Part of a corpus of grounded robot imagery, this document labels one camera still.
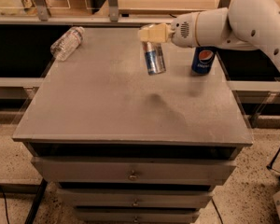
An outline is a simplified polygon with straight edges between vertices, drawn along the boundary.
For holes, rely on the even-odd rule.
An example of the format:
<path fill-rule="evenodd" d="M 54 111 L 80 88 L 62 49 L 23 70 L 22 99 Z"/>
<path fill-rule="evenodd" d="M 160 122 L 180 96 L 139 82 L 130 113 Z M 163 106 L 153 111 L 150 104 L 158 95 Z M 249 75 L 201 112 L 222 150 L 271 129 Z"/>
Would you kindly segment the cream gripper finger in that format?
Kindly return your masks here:
<path fill-rule="evenodd" d="M 150 24 L 138 31 L 138 37 L 142 42 L 166 43 L 174 32 L 169 24 Z"/>

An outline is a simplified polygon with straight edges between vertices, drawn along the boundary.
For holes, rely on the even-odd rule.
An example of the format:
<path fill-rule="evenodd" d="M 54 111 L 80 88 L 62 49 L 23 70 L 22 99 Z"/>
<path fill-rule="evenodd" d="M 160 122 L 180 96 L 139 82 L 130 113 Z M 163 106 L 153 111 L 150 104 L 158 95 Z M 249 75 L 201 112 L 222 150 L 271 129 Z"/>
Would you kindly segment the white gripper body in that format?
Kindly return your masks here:
<path fill-rule="evenodd" d="M 180 48 L 195 48 L 198 46 L 195 34 L 198 12 L 177 16 L 171 23 L 174 30 L 171 41 Z"/>

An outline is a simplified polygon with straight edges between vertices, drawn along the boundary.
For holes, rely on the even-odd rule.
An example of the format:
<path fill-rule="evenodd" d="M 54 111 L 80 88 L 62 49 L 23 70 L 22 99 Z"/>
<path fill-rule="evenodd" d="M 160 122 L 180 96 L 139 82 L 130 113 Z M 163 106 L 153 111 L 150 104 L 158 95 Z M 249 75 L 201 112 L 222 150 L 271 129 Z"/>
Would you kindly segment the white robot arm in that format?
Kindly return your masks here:
<path fill-rule="evenodd" d="M 274 0 L 234 0 L 228 7 L 187 13 L 141 28 L 142 42 L 180 48 L 261 50 L 280 72 L 280 7 Z"/>

